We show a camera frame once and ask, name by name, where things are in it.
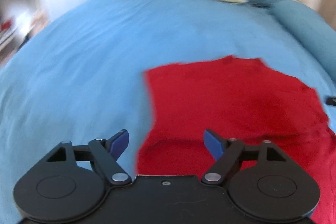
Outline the red knit sweater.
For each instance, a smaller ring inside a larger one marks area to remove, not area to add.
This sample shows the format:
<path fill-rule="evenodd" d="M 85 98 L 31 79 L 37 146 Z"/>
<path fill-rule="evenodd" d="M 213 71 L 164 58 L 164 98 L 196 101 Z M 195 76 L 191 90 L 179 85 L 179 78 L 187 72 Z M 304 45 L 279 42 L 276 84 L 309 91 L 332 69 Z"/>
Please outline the red knit sweater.
<path fill-rule="evenodd" d="M 269 140 L 318 183 L 314 221 L 335 223 L 335 133 L 314 89 L 259 59 L 233 56 L 143 75 L 154 125 L 138 152 L 139 174 L 204 174 L 214 162 L 206 129 L 252 145 Z"/>

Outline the rolled blue duvet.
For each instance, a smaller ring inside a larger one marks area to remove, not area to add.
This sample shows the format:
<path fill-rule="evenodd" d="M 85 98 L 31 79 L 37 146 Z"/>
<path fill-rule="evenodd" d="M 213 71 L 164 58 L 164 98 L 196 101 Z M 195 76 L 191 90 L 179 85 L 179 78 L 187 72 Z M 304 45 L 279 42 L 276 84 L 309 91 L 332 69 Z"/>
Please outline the rolled blue duvet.
<path fill-rule="evenodd" d="M 335 30 L 318 13 L 300 2 L 280 0 L 270 12 L 335 81 Z"/>

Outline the blue bed sheet mattress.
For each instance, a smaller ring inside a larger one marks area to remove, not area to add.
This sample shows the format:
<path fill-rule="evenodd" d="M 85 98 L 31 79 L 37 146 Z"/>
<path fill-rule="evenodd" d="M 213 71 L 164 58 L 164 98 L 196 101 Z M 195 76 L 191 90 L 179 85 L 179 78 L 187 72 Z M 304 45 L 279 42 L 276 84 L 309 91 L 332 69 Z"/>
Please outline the blue bed sheet mattress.
<path fill-rule="evenodd" d="M 142 72 L 235 55 L 335 94 L 321 64 L 268 9 L 213 0 L 90 0 L 34 36 L 1 69 L 1 223 L 18 223 L 15 183 L 59 142 L 120 129 L 135 160 L 150 130 Z"/>

